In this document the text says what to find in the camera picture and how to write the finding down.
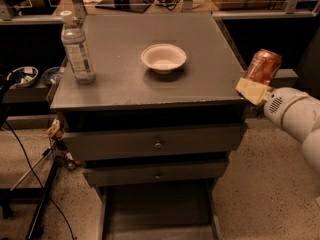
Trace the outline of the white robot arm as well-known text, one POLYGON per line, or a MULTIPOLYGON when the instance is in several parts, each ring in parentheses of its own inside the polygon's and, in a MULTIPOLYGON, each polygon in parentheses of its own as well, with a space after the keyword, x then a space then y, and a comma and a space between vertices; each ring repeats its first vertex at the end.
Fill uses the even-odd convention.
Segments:
POLYGON ((305 161, 320 174, 320 101, 294 88, 272 89, 244 78, 236 90, 253 105, 262 105, 266 119, 301 143, 305 161))

